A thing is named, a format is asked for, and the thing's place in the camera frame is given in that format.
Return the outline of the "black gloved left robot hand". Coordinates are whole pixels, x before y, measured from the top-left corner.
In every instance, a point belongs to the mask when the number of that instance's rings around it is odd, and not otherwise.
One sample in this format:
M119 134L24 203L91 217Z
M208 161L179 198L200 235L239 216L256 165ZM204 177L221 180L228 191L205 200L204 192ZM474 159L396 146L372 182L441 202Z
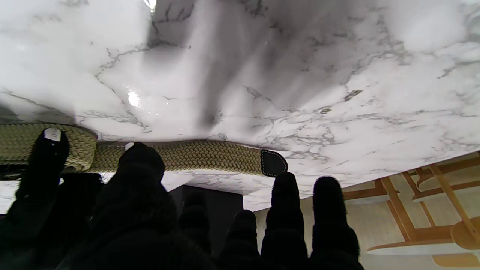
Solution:
M295 175L287 164L269 161L273 155L261 152L262 170L275 177L261 250L256 217L242 210L223 249L211 255L203 197L187 200L178 216L161 185L161 156L143 143L130 143L98 195L91 231L58 270L362 270L339 181L322 176L314 184L309 253Z

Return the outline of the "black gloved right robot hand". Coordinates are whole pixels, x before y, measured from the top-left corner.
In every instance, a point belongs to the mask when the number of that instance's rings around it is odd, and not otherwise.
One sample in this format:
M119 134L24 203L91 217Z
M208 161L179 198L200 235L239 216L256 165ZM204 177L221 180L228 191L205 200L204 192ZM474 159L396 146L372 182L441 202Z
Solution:
M67 135L56 128L36 139L15 201L1 218L2 270L54 270L90 231L98 173L65 173Z

